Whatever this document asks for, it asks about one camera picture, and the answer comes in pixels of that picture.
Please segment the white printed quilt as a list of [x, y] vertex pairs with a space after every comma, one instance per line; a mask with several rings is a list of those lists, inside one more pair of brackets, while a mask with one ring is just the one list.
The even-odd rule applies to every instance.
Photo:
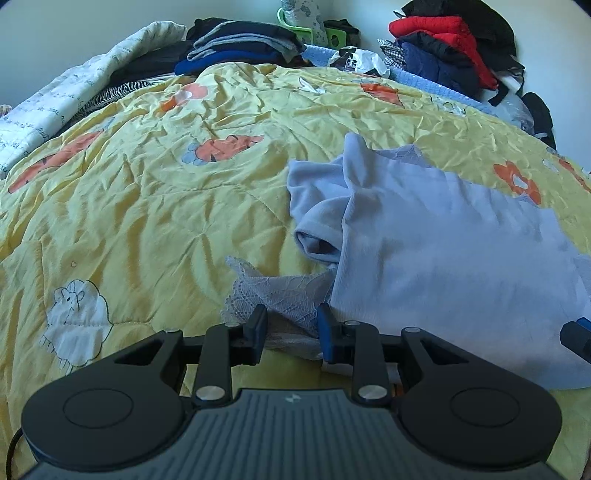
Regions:
[[22, 158], [51, 139], [94, 95], [111, 74], [132, 60], [185, 38], [187, 27], [154, 21], [54, 78], [1, 117], [1, 177]]

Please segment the green plastic hanger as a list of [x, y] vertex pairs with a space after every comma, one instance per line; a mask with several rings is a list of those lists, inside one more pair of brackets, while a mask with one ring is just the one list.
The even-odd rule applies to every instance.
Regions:
[[[284, 17], [283, 9], [278, 8], [276, 12], [277, 22], [283, 28], [287, 28], [293, 31], [297, 38], [304, 44], [317, 45], [318, 42], [315, 39], [315, 34], [310, 28], [294, 26], [287, 23], [286, 17]], [[341, 29], [325, 28], [325, 34], [328, 38], [328, 47], [332, 49], [339, 49], [346, 46], [346, 32]]]

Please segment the grey patterned hanging cloth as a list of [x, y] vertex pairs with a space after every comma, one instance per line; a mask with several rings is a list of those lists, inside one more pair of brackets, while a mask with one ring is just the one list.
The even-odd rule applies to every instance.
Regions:
[[290, 26], [303, 27], [311, 30], [315, 44], [328, 45], [324, 20], [318, 1], [315, 0], [283, 0], [281, 2], [283, 18]]

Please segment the yellow floral quilt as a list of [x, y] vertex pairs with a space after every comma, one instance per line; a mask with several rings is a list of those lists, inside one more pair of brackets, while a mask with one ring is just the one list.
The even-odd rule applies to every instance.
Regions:
[[407, 326], [388, 407], [353, 367], [270, 346], [197, 407], [190, 338], [222, 316], [228, 258], [315, 275], [290, 162], [348, 134], [553, 211], [590, 259], [590, 175], [479, 110], [329, 68], [226, 63], [138, 91], [20, 161], [1, 191], [5, 479], [586, 479], [590, 384], [548, 389]]

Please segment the red and black jacket pile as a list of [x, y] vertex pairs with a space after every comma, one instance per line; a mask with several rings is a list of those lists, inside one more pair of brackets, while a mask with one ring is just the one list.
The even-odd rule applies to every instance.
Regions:
[[510, 24], [483, 1], [411, 1], [381, 39], [384, 60], [481, 102], [493, 115], [556, 147], [550, 110], [524, 90]]

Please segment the black white patterned cloth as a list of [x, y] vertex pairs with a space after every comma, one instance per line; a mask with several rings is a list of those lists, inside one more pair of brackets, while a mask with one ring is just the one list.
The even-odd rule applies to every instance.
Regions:
[[390, 69], [375, 52], [353, 46], [339, 49], [329, 58], [328, 65], [344, 72], [388, 78]]

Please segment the light lavender lace garment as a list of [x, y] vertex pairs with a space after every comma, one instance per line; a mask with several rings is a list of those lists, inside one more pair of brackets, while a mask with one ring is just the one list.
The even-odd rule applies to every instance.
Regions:
[[290, 162], [287, 190], [294, 240], [325, 272], [270, 277], [228, 258], [224, 319], [264, 305], [280, 315], [270, 346], [318, 359], [327, 302], [339, 320], [416, 326], [548, 389], [589, 386], [589, 364], [559, 333], [590, 314], [590, 259], [553, 211], [439, 170], [413, 145], [373, 150], [352, 133], [332, 162]]

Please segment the light blue knit blanket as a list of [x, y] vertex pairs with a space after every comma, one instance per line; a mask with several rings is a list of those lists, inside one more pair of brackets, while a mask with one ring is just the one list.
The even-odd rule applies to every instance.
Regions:
[[514, 125], [526, 133], [531, 135], [534, 134], [534, 121], [531, 113], [523, 101], [514, 94], [510, 94], [509, 97], [502, 100], [499, 105], [492, 106], [488, 101], [480, 102], [448, 87], [398, 68], [390, 68], [389, 78], [398, 83], [417, 88], [429, 94], [473, 107], [481, 112], [493, 115]]

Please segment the dark folded clothes pile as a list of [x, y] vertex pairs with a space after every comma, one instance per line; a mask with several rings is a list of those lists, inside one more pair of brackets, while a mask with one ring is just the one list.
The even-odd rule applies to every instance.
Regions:
[[141, 55], [116, 69], [107, 85], [83, 103], [64, 127], [70, 128], [135, 90], [154, 85], [160, 76], [197, 77], [210, 66], [228, 62], [301, 67], [305, 64], [304, 50], [297, 35], [279, 25], [216, 17], [197, 19], [184, 40]]

